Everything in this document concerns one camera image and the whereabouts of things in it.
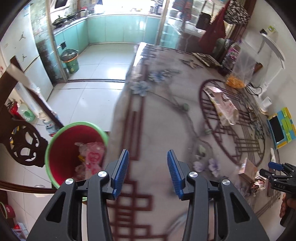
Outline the right hand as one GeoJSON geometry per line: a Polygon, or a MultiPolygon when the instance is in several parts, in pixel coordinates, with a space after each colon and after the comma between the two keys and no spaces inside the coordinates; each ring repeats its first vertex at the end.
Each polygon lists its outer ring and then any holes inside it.
{"type": "Polygon", "coordinates": [[[296,209],[296,199],[287,197],[285,193],[282,198],[282,204],[280,208],[280,218],[283,218],[287,208],[296,209]]]}

